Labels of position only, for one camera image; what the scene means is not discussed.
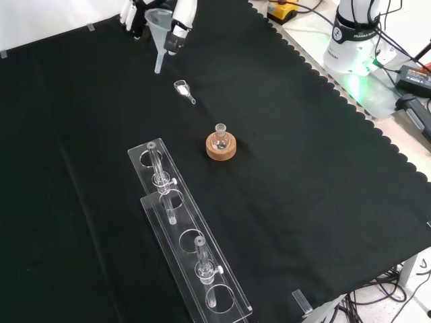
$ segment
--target test tube rack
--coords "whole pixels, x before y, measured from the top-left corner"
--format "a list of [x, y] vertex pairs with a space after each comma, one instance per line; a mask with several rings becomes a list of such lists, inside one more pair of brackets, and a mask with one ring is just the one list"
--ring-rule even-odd
[[247, 322], [253, 312], [161, 139], [130, 149], [142, 207], [194, 322]]

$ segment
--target wooden flask holder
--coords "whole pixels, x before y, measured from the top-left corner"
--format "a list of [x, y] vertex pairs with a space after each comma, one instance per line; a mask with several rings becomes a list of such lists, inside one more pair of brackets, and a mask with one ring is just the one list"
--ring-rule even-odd
[[211, 144], [211, 138], [214, 136], [215, 133], [212, 133], [208, 136], [206, 146], [207, 146], [207, 154], [212, 159], [217, 160], [219, 162], [223, 162], [225, 160], [228, 160], [232, 157], [234, 157], [236, 153], [236, 139], [232, 134], [226, 132], [226, 134], [230, 138], [230, 145], [229, 147], [219, 150], [215, 149], [213, 145]]

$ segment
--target power adapter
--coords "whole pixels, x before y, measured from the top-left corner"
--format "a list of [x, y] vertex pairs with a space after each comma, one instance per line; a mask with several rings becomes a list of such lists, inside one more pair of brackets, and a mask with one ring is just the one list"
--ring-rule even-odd
[[431, 74], [403, 65], [399, 69], [395, 87], [415, 96], [431, 98]]

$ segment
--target white wall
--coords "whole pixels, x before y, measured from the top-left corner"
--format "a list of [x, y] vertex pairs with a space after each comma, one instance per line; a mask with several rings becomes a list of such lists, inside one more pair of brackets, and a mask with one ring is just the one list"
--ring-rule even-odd
[[0, 0], [0, 50], [99, 22], [123, 0]]

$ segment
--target black cloth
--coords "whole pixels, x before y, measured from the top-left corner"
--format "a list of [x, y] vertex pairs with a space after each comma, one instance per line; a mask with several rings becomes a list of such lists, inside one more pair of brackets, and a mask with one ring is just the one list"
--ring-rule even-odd
[[[297, 322], [296, 289], [315, 308], [431, 245], [425, 176], [245, 0], [200, 0], [160, 75], [154, 44], [95, 27], [0, 61], [0, 321], [190, 322], [127, 155], [157, 138], [251, 322]], [[219, 122], [238, 141], [223, 163]]]

